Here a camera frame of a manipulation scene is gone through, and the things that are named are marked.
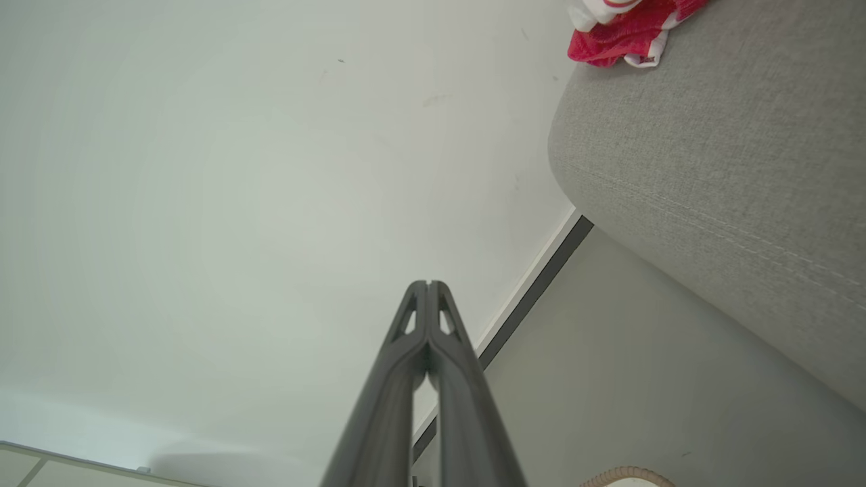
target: seam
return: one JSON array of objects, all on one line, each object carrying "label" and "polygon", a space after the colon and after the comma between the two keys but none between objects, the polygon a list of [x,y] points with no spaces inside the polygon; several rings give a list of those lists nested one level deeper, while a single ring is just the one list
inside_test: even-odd
[{"label": "seam", "polygon": [[[598,175],[593,174],[592,172],[588,172],[588,171],[587,171],[587,173],[590,174],[591,176],[595,177],[596,179],[600,180],[601,182],[605,183],[606,185],[610,186],[610,187],[616,187],[616,186],[614,185],[614,183],[611,183],[610,181],[605,181],[604,179],[602,179],[602,178],[599,177]],[[749,249],[749,248],[747,248],[746,246],[744,246],[744,245],[742,245],[742,244],[740,244],[740,243],[737,243],[736,241],[734,241],[734,240],[733,240],[732,238],[730,238],[730,237],[725,237],[724,235],[721,235],[720,233],[716,233],[716,232],[714,232],[714,231],[712,231],[712,230],[710,230],[710,229],[708,229],[708,228],[705,228],[705,227],[703,227],[703,226],[700,226],[700,225],[696,224],[695,222],[693,222],[693,221],[691,221],[691,220],[689,220],[689,219],[687,219],[687,218],[685,218],[685,217],[682,217],[682,216],[680,216],[680,215],[677,215],[676,213],[674,213],[674,212],[672,212],[672,211],[665,210],[665,209],[662,208],[661,206],[653,205],[653,204],[650,202],[650,198],[649,198],[648,196],[645,196],[645,195],[643,195],[643,194],[640,194],[640,193],[634,192],[634,190],[630,190],[630,191],[632,191],[633,193],[635,193],[634,196],[636,196],[636,197],[638,197],[638,198],[643,198],[643,202],[644,202],[645,204],[647,204],[647,205],[649,205],[649,206],[652,206],[653,208],[656,208],[656,209],[659,210],[659,211],[663,211],[664,213],[667,213],[668,215],[671,215],[671,216],[676,217],[676,218],[680,218],[682,221],[686,222],[687,224],[693,225],[694,227],[697,227],[697,228],[699,228],[699,229],[701,229],[701,230],[703,230],[703,231],[705,231],[705,232],[707,232],[707,233],[709,233],[709,234],[711,234],[711,235],[714,235],[714,236],[716,236],[716,237],[718,237],[718,238],[721,238],[721,239],[723,239],[723,240],[726,240],[727,242],[729,242],[730,244],[734,245],[735,247],[739,247],[740,249],[743,249],[743,250],[745,250],[746,252],[748,252],[748,253],[750,253],[750,254],[754,254],[755,256],[758,256],[758,257],[760,257],[760,258],[762,258],[762,259],[764,259],[764,260],[767,260],[768,262],[774,263],[774,264],[778,265],[779,267],[781,267],[782,269],[785,269],[785,270],[787,270],[788,272],[792,273],[793,275],[795,275],[795,276],[797,276],[797,277],[799,277],[799,278],[801,278],[801,279],[803,279],[803,280],[805,280],[805,281],[807,281],[807,282],[810,282],[810,283],[812,283],[812,284],[818,286],[819,288],[825,289],[825,290],[831,292],[833,295],[837,295],[837,296],[841,297],[842,299],[844,299],[845,301],[854,304],[855,306],[857,306],[857,307],[860,308],[861,310],[866,311],[866,306],[863,306],[860,302],[854,301],[853,299],[849,298],[848,296],[843,295],[843,294],[841,294],[841,293],[835,291],[834,289],[830,289],[830,288],[828,288],[827,286],[825,286],[824,284],[822,284],[822,283],[820,283],[820,282],[818,282],[818,281],[815,281],[815,280],[813,280],[813,279],[810,279],[810,277],[805,276],[805,275],[803,275],[803,274],[797,272],[797,271],[794,270],[794,269],[791,269],[791,268],[789,268],[789,267],[786,267],[784,264],[782,264],[782,263],[780,263],[780,262],[777,262],[777,261],[771,259],[771,258],[768,257],[768,256],[762,255],[762,254],[760,253],[760,251]]]},{"label": "seam", "polygon": [[633,191],[638,192],[638,193],[640,193],[640,194],[643,194],[644,196],[652,197],[652,198],[659,198],[659,199],[662,199],[662,200],[664,200],[664,201],[667,201],[667,202],[669,202],[669,203],[671,203],[671,204],[673,204],[673,205],[677,205],[677,206],[680,206],[681,208],[685,208],[685,209],[688,210],[688,211],[692,211],[693,213],[696,213],[696,214],[698,214],[698,215],[701,215],[701,216],[703,216],[703,217],[705,217],[705,218],[709,218],[710,220],[713,220],[713,221],[717,222],[718,224],[721,224],[721,225],[726,226],[726,227],[728,227],[728,228],[732,228],[732,229],[734,229],[734,230],[736,230],[736,231],[742,233],[743,235],[746,235],[746,236],[748,236],[748,237],[754,238],[754,239],[756,239],[756,240],[762,242],[763,244],[767,244],[767,245],[773,247],[774,249],[781,251],[781,252],[784,253],[784,254],[787,254],[787,255],[789,255],[789,256],[796,257],[797,259],[800,259],[800,260],[802,260],[803,262],[809,264],[810,266],[822,270],[823,272],[830,273],[831,275],[833,275],[833,276],[835,276],[835,277],[838,277],[838,278],[840,278],[840,279],[843,279],[843,280],[845,280],[846,282],[849,282],[849,283],[851,283],[851,284],[854,284],[855,286],[858,286],[858,287],[862,287],[862,286],[863,286],[861,283],[855,281],[854,279],[851,279],[850,277],[847,277],[847,276],[845,276],[845,275],[843,275],[843,274],[840,274],[840,273],[836,272],[836,271],[833,270],[833,269],[829,269],[829,268],[827,268],[827,267],[825,267],[825,266],[823,266],[823,265],[821,265],[821,264],[819,264],[819,263],[816,263],[815,261],[812,261],[811,259],[808,259],[808,258],[806,258],[806,257],[800,256],[799,254],[797,254],[797,253],[795,253],[795,252],[791,252],[790,250],[785,249],[784,247],[780,247],[780,246],[778,246],[777,244],[775,244],[775,243],[773,243],[773,242],[770,242],[770,241],[768,241],[768,240],[765,240],[764,238],[761,238],[761,237],[759,237],[759,236],[757,236],[757,235],[755,235],[755,234],[753,234],[753,233],[751,233],[751,232],[748,232],[748,231],[742,230],[741,228],[739,228],[739,227],[737,227],[737,226],[734,226],[734,225],[732,225],[732,224],[729,224],[729,223],[727,223],[727,222],[724,222],[724,221],[722,221],[722,220],[719,220],[718,218],[712,217],[712,216],[708,215],[707,213],[704,213],[703,211],[699,211],[699,210],[696,210],[696,209],[691,208],[691,207],[689,207],[689,206],[683,205],[682,203],[679,203],[679,202],[677,202],[677,201],[674,201],[673,199],[666,198],[666,197],[664,197],[664,196],[661,195],[661,194],[651,193],[651,192],[646,192],[646,191],[642,190],[640,187],[635,186],[635,185],[633,185],[632,183],[629,183],[628,181],[623,181],[622,179],[619,179],[619,178],[617,178],[616,176],[596,174],[595,172],[592,172],[592,171],[590,171],[589,169],[586,169],[586,168],[584,168],[584,167],[579,167],[579,166],[574,166],[574,167],[577,168],[577,169],[579,169],[580,171],[583,171],[583,172],[586,172],[586,173],[588,173],[588,174],[591,174],[592,176],[595,176],[596,178],[599,178],[599,179],[612,179],[613,181],[616,181],[616,182],[618,182],[619,184],[629,186],[630,188],[632,188]]}]

